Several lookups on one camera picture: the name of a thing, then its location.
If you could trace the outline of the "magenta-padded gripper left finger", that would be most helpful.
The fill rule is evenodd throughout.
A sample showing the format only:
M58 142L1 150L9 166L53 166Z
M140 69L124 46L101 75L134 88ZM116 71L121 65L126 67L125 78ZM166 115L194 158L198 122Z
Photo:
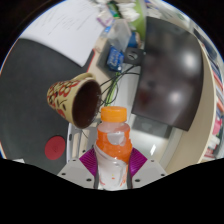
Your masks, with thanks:
M72 158L58 176L78 186L97 189L98 165L94 149L88 150L80 158Z

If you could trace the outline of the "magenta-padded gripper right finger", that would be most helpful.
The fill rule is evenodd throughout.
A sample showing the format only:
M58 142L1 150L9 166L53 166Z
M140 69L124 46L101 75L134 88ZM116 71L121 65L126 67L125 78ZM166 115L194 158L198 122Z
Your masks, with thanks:
M166 171L156 160L147 159L140 151L132 149L128 170L129 189L144 187L166 175Z

